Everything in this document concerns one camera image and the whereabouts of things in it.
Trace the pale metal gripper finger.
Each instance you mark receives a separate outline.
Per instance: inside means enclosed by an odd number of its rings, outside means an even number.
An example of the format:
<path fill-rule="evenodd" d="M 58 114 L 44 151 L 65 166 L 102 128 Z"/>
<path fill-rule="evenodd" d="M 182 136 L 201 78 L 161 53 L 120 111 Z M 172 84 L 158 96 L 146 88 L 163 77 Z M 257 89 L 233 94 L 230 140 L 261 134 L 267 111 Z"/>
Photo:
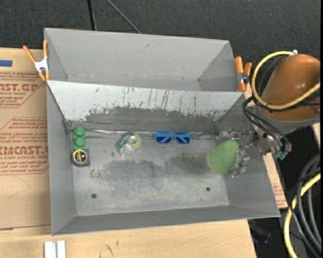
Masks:
<path fill-rule="evenodd" d="M 244 131 L 238 131 L 233 128 L 222 129 L 217 136 L 218 141 L 234 140 L 239 141 L 243 138 Z"/>
<path fill-rule="evenodd" d="M 250 162 L 250 156 L 246 153 L 244 149 L 236 152 L 234 167 L 230 171 L 231 176 L 239 176 L 245 174 L 247 167 Z"/>

